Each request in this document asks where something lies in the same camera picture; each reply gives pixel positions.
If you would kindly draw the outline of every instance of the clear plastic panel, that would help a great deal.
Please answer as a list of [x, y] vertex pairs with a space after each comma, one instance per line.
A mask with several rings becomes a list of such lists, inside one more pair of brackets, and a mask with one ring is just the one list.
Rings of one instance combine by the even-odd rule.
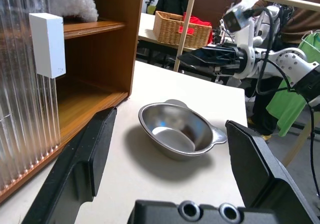
[[29, 13], [48, 0], [0, 0], [0, 193], [60, 143], [56, 80], [36, 73]]

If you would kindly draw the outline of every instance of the white foam block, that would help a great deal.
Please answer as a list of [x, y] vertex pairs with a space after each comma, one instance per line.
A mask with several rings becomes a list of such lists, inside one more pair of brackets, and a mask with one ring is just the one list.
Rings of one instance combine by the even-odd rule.
[[36, 72], [48, 78], [66, 74], [64, 20], [48, 13], [30, 13]]

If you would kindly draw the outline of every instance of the wooden shelf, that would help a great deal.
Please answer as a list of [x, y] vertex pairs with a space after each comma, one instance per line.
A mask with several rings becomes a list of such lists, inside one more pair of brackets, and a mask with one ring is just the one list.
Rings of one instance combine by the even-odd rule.
[[109, 91], [68, 76], [57, 80], [56, 85], [62, 145], [70, 141], [96, 112], [114, 107], [128, 96], [127, 92]]
[[87, 23], [65, 23], [64, 39], [78, 38], [98, 33], [110, 32], [124, 28], [126, 25], [121, 21], [102, 20]]

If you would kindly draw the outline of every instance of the stainless steel bowl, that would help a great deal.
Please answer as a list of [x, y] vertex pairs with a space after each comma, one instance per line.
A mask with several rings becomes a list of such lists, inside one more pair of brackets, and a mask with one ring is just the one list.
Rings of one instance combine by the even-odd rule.
[[223, 131], [178, 100], [145, 105], [138, 115], [156, 147], [176, 160], [201, 156], [227, 141]]

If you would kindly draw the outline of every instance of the red cloth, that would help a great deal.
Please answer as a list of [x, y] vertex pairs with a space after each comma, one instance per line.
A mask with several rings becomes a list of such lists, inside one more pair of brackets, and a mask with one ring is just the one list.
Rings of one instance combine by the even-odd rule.
[[[183, 15], [183, 21], [185, 21], [185, 18], [186, 18], [186, 13], [184, 13], [184, 15]], [[192, 24], [199, 24], [199, 25], [202, 25], [202, 26], [211, 27], [211, 31], [210, 31], [210, 35], [209, 35], [209, 39], [208, 39], [208, 44], [210, 44], [213, 41], [213, 32], [212, 32], [212, 24], [211, 24], [211, 22], [202, 21], [198, 17], [193, 16], [193, 15], [190, 17], [190, 21], [189, 22], [192, 23]], [[182, 29], [183, 29], [183, 27], [180, 26], [179, 33], [182, 33]], [[189, 27], [186, 33], [190, 34], [190, 35], [193, 35], [195, 33], [195, 29]]]

